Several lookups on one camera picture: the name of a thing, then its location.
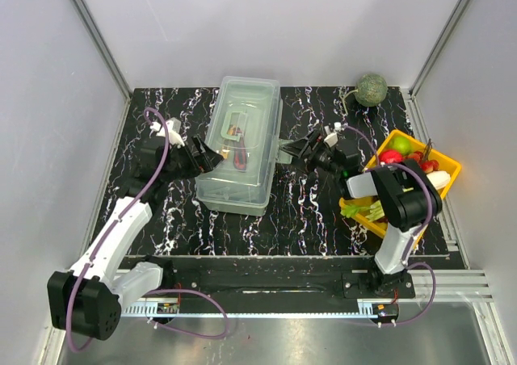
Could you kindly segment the yellow utility knife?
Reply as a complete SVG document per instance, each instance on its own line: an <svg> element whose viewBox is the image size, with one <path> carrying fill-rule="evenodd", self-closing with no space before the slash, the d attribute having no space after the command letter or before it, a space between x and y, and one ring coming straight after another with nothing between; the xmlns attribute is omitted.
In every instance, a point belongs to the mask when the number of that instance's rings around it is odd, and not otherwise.
<svg viewBox="0 0 517 365"><path fill-rule="evenodd" d="M234 125L230 125L227 131L227 134L233 136L236 132L236 127ZM226 160L231 152L231 144L233 140L224 139L223 145L221 146L221 156Z"/></svg>

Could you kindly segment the clear and green toolbox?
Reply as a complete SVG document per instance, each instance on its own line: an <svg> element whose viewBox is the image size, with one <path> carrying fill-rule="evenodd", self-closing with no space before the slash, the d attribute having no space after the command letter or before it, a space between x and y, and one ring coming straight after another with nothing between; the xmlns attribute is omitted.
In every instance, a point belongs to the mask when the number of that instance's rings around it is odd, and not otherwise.
<svg viewBox="0 0 517 365"><path fill-rule="evenodd" d="M209 210L263 216L279 152L280 83L225 77L205 143L223 161L195 179L196 198Z"/></svg>

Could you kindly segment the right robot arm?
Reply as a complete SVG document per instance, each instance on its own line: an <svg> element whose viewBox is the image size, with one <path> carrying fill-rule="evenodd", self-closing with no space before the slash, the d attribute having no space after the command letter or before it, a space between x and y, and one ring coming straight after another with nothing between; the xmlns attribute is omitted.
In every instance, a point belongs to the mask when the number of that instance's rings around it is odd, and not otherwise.
<svg viewBox="0 0 517 365"><path fill-rule="evenodd" d="M338 149L338 133L312 131L289 141L280 150L306 173L317 169L334 178L344 199L372 197L380 205L387 229L367 278L369 291L384 297L397 286L394 275L407 269L411 250L431 218L442 210L442 199L431 179L435 163L423 169L421 159L407 149L387 149L376 155L376 165L364 169L359 154Z"/></svg>

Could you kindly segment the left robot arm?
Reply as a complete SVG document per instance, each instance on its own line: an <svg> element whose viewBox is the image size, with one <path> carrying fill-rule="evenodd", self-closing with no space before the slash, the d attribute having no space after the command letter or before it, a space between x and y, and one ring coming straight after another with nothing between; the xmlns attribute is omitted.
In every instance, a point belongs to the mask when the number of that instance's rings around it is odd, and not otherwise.
<svg viewBox="0 0 517 365"><path fill-rule="evenodd" d="M144 140L122 195L88 250L67 270L47 282L54 328L90 339L107 340L122 312L146 295L176 292L171 262L151 256L126 274L116 274L136 236L160 210L171 182L195 178L216 169L223 157L199 137L189 148L180 136L156 135Z"/></svg>

